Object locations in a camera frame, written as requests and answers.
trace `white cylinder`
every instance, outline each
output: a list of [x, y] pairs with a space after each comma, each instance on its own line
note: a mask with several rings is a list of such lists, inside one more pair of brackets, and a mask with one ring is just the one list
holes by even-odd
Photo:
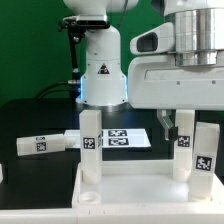
[[101, 203], [101, 195], [97, 192], [84, 192], [79, 195], [78, 201], [83, 205], [97, 205]]
[[165, 4], [165, 16], [195, 9], [224, 8], [223, 0], [166, 0]]

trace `black table surface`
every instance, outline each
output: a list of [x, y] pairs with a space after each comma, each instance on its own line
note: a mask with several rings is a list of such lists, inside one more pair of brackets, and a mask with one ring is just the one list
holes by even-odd
[[[17, 156], [16, 138], [59, 134], [79, 129], [79, 114], [70, 99], [20, 99], [0, 108], [0, 163], [4, 181], [0, 184], [0, 209], [70, 208], [79, 149], [50, 154]], [[172, 159], [173, 143], [164, 139], [155, 110], [124, 109], [103, 113], [104, 129], [145, 128], [152, 147], [104, 149], [103, 160]], [[199, 121], [223, 124], [217, 112], [200, 112]], [[224, 176], [224, 138], [216, 174]]]

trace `white rectangular block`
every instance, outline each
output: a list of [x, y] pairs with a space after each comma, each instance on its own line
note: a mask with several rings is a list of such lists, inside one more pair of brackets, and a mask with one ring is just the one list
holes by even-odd
[[65, 151], [63, 134], [17, 138], [18, 156]]
[[84, 110], [80, 115], [81, 169], [85, 183], [97, 184], [102, 171], [102, 118], [100, 110]]
[[211, 200], [219, 142], [219, 125], [198, 122], [196, 126], [189, 200]]
[[173, 178], [187, 182], [192, 167], [192, 150], [194, 142], [194, 110], [177, 110], [175, 126], [178, 127], [178, 139], [174, 143]]

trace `white platform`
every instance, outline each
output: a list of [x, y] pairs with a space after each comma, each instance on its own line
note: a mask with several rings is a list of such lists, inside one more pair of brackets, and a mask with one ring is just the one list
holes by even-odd
[[[188, 184], [172, 180], [172, 167], [172, 160], [103, 162], [102, 183], [95, 186], [82, 183], [78, 168], [73, 208], [1, 210], [0, 223], [223, 224], [224, 187], [218, 178], [211, 202], [188, 202]], [[101, 200], [83, 197], [79, 203], [83, 193]]]

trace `black and white tag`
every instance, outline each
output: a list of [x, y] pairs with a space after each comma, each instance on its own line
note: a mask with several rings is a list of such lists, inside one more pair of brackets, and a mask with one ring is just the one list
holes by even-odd
[[108, 131], [109, 137], [124, 137], [128, 136], [127, 130], [109, 130]]
[[47, 142], [44, 136], [36, 137], [36, 150], [37, 152], [46, 152], [47, 151]]
[[47, 143], [46, 142], [36, 142], [37, 152], [46, 152]]
[[177, 146], [178, 147], [188, 148], [188, 147], [190, 147], [190, 144], [191, 144], [191, 137], [190, 136], [183, 136], [183, 135], [178, 136], [178, 140], [177, 140]]
[[194, 171], [203, 171], [208, 173], [214, 172], [215, 157], [195, 155]]
[[43, 136], [40, 136], [40, 137], [36, 137], [36, 141], [45, 141], [46, 138]]
[[83, 137], [83, 149], [96, 149], [95, 138]]
[[127, 146], [129, 145], [128, 138], [109, 138], [109, 146]]

